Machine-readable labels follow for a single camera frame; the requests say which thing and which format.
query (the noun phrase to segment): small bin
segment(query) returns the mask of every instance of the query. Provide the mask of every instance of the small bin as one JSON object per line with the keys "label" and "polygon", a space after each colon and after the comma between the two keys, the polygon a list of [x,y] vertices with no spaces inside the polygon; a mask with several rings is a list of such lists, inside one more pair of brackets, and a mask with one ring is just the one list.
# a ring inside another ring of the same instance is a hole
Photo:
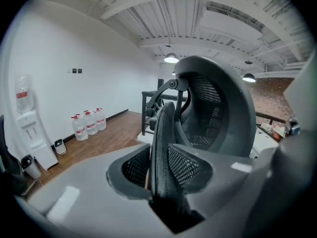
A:
{"label": "small bin", "polygon": [[33,179],[40,178],[41,172],[31,155],[22,158],[21,166]]}
{"label": "small bin", "polygon": [[56,152],[59,155],[63,155],[66,153],[66,147],[64,145],[63,140],[59,139],[59,140],[55,141],[54,147],[55,147]]}

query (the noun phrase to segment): floor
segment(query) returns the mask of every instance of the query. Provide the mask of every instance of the floor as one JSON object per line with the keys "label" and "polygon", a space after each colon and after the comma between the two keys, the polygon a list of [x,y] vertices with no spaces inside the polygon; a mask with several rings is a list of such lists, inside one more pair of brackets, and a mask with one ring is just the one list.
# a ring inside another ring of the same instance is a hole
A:
{"label": "floor", "polygon": [[58,164],[47,171],[42,170],[40,180],[43,184],[46,184],[77,162],[124,147],[140,144],[137,141],[137,136],[140,132],[141,114],[125,112],[112,118],[107,122],[106,129],[99,131],[95,135],[90,135],[87,140],[77,141],[74,138],[66,142],[66,154],[57,156]]}

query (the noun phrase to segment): label on bottle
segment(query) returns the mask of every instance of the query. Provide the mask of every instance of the label on bottle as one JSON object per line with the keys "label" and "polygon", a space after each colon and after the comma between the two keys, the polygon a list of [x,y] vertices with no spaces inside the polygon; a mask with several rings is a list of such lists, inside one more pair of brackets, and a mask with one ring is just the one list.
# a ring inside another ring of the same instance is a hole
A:
{"label": "label on bottle", "polygon": [[93,129],[93,128],[95,128],[95,124],[94,123],[92,123],[91,125],[87,125],[86,127],[87,127],[87,129]]}
{"label": "label on bottle", "polygon": [[97,120],[97,124],[103,124],[106,121],[106,119]]}
{"label": "label on bottle", "polygon": [[80,136],[84,133],[84,131],[85,131],[85,128],[82,128],[81,130],[77,130],[76,133],[77,133],[77,135]]}
{"label": "label on bottle", "polygon": [[26,96],[28,96],[28,92],[27,92],[27,91],[26,91],[26,92],[22,92],[22,93],[17,93],[17,94],[16,94],[16,98],[17,98],[17,99],[24,98],[24,97],[26,97]]}

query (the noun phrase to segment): white wall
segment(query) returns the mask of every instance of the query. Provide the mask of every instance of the white wall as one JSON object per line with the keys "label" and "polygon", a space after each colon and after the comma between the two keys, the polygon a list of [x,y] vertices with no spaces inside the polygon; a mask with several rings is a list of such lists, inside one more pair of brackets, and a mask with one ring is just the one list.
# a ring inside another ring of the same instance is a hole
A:
{"label": "white wall", "polygon": [[[159,66],[136,46],[55,2],[30,2],[7,39],[1,69],[8,71],[11,110],[16,118],[15,77],[31,75],[50,143],[71,135],[70,117],[86,109],[102,107],[108,117],[125,109],[140,113],[141,92],[157,86]],[[66,73],[70,68],[81,68],[83,74]]]}
{"label": "white wall", "polygon": [[99,3],[93,2],[92,0],[48,0],[48,1],[53,1],[62,5],[65,5],[69,8],[75,9],[84,14],[89,14],[90,17],[102,23],[105,23],[107,26],[112,28],[121,36],[125,37],[130,42],[132,42],[135,46],[138,45],[139,37],[134,35],[130,31],[130,29],[128,29],[119,20],[117,20],[116,16],[113,16],[107,20],[101,19],[101,15],[104,13],[104,9],[100,6]]}
{"label": "white wall", "polygon": [[159,78],[163,78],[166,81],[175,78],[174,75],[172,75],[174,71],[175,64],[161,64],[159,66]]}
{"label": "white wall", "polygon": [[12,39],[16,28],[11,25],[10,30],[4,36],[0,45],[0,114],[4,115],[4,135],[6,144],[10,153],[16,158],[20,159],[24,156],[24,149],[26,146],[21,143],[21,138],[15,126],[14,113],[9,97],[9,57],[12,47]]}

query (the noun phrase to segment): baseboard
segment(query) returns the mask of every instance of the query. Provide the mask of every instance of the baseboard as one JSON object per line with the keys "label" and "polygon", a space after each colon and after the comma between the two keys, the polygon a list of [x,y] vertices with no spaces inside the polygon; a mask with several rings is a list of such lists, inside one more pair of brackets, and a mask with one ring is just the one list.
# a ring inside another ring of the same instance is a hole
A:
{"label": "baseboard", "polygon": [[[129,110],[126,109],[126,110],[123,110],[123,111],[121,111],[121,112],[119,112],[119,113],[116,113],[116,114],[114,114],[114,115],[112,115],[112,116],[106,118],[106,121],[109,121],[109,120],[111,120],[111,119],[113,119],[113,118],[115,118],[115,117],[117,117],[117,116],[119,116],[119,115],[121,115],[121,114],[123,114],[123,113],[125,113],[125,112],[128,112],[128,111],[129,111]],[[70,136],[64,138],[64,139],[63,139],[63,142],[66,143],[66,142],[68,142],[69,140],[71,140],[71,139],[73,139],[73,138],[75,138],[75,134],[71,134]]]}
{"label": "baseboard", "polygon": [[139,113],[139,112],[134,112],[134,111],[129,111],[129,112],[131,112],[131,113],[135,113],[135,114],[142,114],[142,113]]}
{"label": "baseboard", "polygon": [[115,118],[115,117],[117,117],[117,116],[119,116],[119,115],[121,115],[121,114],[123,114],[123,113],[125,113],[125,112],[128,112],[128,111],[129,111],[129,110],[126,109],[126,110],[123,110],[123,111],[121,111],[121,112],[119,112],[119,113],[116,113],[116,114],[114,114],[114,115],[112,115],[112,116],[106,118],[106,121],[109,121],[109,120],[111,120],[112,118]]}

